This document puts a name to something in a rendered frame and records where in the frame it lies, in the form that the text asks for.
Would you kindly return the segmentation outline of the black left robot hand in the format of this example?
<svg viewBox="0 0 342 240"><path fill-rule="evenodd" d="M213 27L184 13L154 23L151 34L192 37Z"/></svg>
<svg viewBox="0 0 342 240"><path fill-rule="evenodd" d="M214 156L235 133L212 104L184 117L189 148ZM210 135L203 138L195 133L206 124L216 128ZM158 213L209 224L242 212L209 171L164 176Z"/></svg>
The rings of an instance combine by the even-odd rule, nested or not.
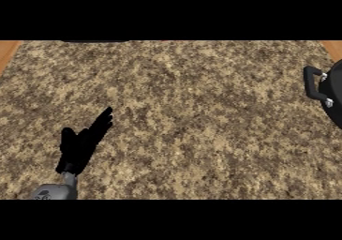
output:
<svg viewBox="0 0 342 240"><path fill-rule="evenodd" d="M94 156L104 135L113 127L113 108L108 107L98 116L91 128L77 133L70 127L61 131L57 172L79 175Z"/></svg>

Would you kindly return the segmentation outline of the black pot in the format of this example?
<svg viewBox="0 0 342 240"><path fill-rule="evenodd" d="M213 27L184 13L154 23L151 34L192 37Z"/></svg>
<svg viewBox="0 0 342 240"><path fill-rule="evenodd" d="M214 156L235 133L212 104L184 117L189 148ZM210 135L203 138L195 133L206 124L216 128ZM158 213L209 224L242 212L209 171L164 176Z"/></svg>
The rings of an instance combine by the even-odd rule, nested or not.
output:
<svg viewBox="0 0 342 240"><path fill-rule="evenodd" d="M328 73L318 67L306 66L304 83L309 98L321 101L332 122L342 130L342 59Z"/></svg>

